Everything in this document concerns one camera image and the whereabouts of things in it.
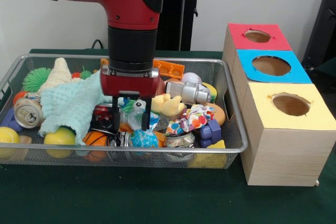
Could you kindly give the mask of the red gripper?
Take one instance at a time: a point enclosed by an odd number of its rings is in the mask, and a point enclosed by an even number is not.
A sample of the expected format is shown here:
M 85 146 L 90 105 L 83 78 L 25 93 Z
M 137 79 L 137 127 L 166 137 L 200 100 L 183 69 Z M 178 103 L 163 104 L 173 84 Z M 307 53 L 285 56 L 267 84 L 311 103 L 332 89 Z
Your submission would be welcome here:
M 120 127 L 120 112 L 118 97 L 122 95 L 137 95 L 145 98 L 145 111 L 142 114 L 141 129 L 146 131 L 150 128 L 150 113 L 152 98 L 155 97 L 160 77 L 130 77 L 100 74 L 100 82 L 104 95 L 112 97 L 112 132 L 117 133 Z

